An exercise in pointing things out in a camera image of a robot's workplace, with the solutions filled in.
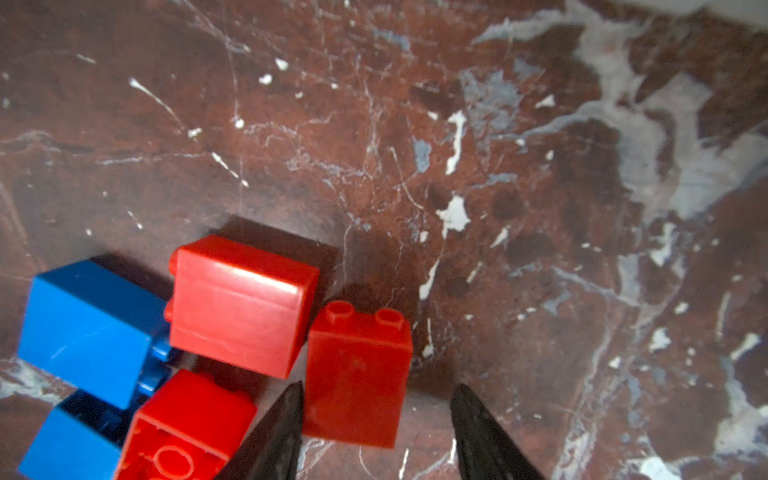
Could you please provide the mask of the red tall lego brick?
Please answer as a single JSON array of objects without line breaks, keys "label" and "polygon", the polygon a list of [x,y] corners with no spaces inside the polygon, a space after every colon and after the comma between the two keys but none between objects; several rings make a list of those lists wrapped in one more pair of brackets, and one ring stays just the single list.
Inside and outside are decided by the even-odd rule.
[{"label": "red tall lego brick", "polygon": [[401,312],[327,303],[308,337],[303,434],[394,447],[412,356],[411,327]]}]

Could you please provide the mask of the long red lego brick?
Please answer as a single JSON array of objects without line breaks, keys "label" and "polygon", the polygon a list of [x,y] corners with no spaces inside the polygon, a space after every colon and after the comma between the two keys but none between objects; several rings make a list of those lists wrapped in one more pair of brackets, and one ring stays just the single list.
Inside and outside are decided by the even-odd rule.
[{"label": "long red lego brick", "polygon": [[180,370],[133,415],[116,479],[212,479],[257,413],[253,400]]}]

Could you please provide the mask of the blue lego brick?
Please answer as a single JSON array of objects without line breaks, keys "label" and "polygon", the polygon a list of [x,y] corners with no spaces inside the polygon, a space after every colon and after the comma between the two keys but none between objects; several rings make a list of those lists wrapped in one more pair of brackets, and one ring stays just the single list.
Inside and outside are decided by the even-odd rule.
[{"label": "blue lego brick", "polygon": [[111,479],[134,413],[77,390],[48,415],[18,471],[28,479]]},{"label": "blue lego brick", "polygon": [[86,260],[35,276],[19,357],[120,409],[170,377],[165,302]]}]

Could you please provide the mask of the red square lego brick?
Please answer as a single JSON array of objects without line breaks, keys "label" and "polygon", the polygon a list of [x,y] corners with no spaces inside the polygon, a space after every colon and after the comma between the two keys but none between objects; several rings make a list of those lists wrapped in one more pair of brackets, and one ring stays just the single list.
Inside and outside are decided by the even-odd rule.
[{"label": "red square lego brick", "polygon": [[209,235],[169,260],[170,344],[269,377],[289,377],[307,336],[318,268]]}]

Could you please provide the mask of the blue lego brick lower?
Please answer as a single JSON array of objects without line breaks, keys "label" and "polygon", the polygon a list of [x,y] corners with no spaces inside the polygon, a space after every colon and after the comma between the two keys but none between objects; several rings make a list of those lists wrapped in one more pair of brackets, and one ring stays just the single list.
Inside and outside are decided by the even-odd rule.
[{"label": "blue lego brick lower", "polygon": [[134,413],[77,390],[48,415],[18,471],[28,479],[111,479]]}]

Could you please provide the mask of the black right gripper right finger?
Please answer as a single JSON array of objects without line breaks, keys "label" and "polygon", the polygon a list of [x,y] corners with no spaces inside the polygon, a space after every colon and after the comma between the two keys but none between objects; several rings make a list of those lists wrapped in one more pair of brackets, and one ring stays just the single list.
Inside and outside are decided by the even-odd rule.
[{"label": "black right gripper right finger", "polygon": [[545,479],[468,385],[455,387],[450,412],[462,479]]}]

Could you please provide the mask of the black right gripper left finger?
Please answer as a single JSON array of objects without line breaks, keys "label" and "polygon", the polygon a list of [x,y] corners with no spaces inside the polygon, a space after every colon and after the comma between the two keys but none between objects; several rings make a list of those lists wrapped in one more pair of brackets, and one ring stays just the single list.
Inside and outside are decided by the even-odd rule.
[{"label": "black right gripper left finger", "polygon": [[215,480],[293,480],[302,443],[304,389],[290,384]]}]

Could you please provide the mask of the blue lego brick upper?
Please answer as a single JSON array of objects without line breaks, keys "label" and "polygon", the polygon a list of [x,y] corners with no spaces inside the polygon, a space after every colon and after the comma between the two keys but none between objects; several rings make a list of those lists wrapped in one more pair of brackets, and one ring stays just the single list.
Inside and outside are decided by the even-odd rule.
[{"label": "blue lego brick upper", "polygon": [[86,260],[35,276],[19,357],[120,409],[170,377],[165,302]]}]

